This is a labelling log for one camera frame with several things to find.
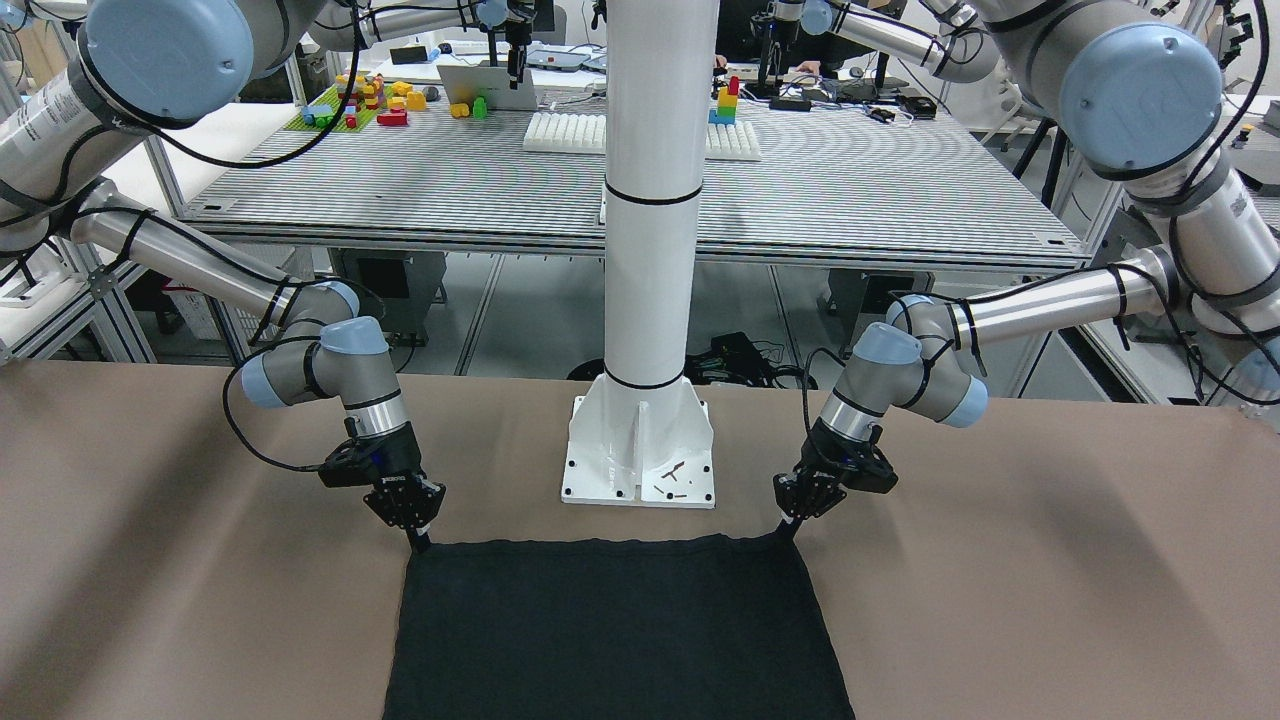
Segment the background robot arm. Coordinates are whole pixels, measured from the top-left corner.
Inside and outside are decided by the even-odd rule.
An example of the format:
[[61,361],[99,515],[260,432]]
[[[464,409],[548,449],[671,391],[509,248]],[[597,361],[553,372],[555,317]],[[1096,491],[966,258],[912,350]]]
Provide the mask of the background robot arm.
[[1000,51],[965,1],[924,1],[940,23],[927,33],[850,1],[774,1],[777,20],[808,35],[833,35],[928,70],[937,79],[973,83],[1000,63]]

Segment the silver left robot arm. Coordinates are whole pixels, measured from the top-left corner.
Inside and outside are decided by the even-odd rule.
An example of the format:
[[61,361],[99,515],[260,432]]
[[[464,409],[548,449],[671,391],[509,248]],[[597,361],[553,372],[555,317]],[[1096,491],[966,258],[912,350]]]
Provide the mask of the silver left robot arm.
[[1233,164],[1220,55],[1189,20],[1133,1],[929,1],[936,32],[850,1],[778,1],[778,23],[826,32],[913,63],[947,85],[1009,70],[1030,109],[1082,164],[1111,181],[1155,232],[1153,246],[1088,268],[1041,234],[1025,282],[952,299],[901,295],[849,347],[840,378],[804,419],[800,459],[773,480],[777,532],[791,538],[849,492],[897,480],[881,447],[901,409],[969,427],[989,402],[984,350],[1023,336],[1128,316],[1165,316],[1198,392],[1277,405],[1277,231]]

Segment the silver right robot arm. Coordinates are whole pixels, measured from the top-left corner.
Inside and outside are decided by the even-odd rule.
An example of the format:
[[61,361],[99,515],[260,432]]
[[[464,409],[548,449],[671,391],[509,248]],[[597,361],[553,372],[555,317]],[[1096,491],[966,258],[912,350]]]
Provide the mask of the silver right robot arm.
[[264,407],[338,398],[346,441],[315,471],[429,547],[445,496],[421,454],[379,322],[340,281],[280,269],[122,195],[102,172],[160,129],[192,126],[279,67],[315,20],[355,1],[91,1],[78,55],[3,126],[3,252],[49,236],[96,243],[278,327],[239,368]]

